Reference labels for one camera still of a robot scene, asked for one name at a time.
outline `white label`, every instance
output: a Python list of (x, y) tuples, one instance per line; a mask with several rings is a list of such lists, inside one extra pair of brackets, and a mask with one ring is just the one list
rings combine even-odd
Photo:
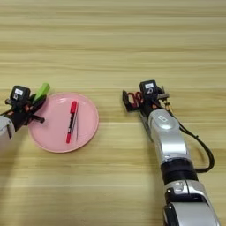
[(15, 93), (16, 93), (16, 94), (19, 94), (19, 95), (22, 95), (22, 94), (23, 94), (23, 91), (16, 88)]
[(163, 117), (163, 116), (158, 116), (158, 118), (163, 121), (164, 123), (166, 123), (168, 121), (167, 118)]
[(145, 84), (145, 88), (153, 88), (153, 87), (154, 87), (153, 83)]

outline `red marker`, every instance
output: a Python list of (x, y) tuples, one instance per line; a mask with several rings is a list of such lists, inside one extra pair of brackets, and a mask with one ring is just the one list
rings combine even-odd
[(67, 144), (69, 144), (71, 139), (72, 139), (74, 123), (76, 121), (78, 107), (79, 107), (79, 104), (77, 102), (72, 102), (72, 106), (71, 106), (71, 120), (70, 120), (70, 124), (69, 124), (69, 127), (68, 127), (67, 140), (66, 140)]

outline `green object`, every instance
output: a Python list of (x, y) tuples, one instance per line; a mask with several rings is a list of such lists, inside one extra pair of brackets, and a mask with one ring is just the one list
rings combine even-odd
[(37, 91), (37, 94), (34, 97), (33, 103), (35, 103), (41, 96), (46, 95), (49, 90), (50, 90), (49, 83), (43, 83), (42, 86)]

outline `round plate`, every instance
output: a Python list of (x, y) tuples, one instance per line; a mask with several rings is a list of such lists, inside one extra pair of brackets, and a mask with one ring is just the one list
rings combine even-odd
[[(70, 110), (74, 101), (79, 103), (79, 108), (72, 140), (67, 144)], [(33, 121), (28, 126), (30, 135), (39, 147), (55, 153), (71, 152), (84, 146), (94, 136), (99, 124), (94, 104), (85, 96), (74, 93), (51, 95), (36, 115), (44, 117), (45, 122)]]

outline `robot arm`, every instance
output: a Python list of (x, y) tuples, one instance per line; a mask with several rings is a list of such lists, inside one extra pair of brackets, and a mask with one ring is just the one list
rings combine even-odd
[(10, 98), (5, 101), (6, 104), (11, 105), (11, 109), (0, 115), (0, 150), (8, 145), (21, 126), (28, 125), (33, 120), (40, 123), (45, 121), (44, 118), (36, 116), (35, 112), (46, 101), (46, 95), (39, 93), (39, 98), (35, 98), (36, 94), (30, 96), (30, 93), (30, 89), (27, 87), (15, 86), (11, 91)]
[[(193, 167), (180, 131), (182, 125), (170, 111), (167, 102), (169, 95), (154, 80), (141, 82), (139, 86), (140, 92), (136, 94), (123, 91), (123, 101), (127, 111), (139, 111), (147, 134), (155, 144), (166, 199), (163, 209), (164, 225), (220, 226), (205, 188), (198, 180), (197, 169)], [(161, 106), (160, 101), (165, 103), (166, 109)], [(214, 166), (213, 159), (209, 168), (200, 171), (210, 170)]]
[(197, 178), (179, 122), (165, 109), (148, 118), (165, 184), (165, 225), (220, 226), (205, 188)]

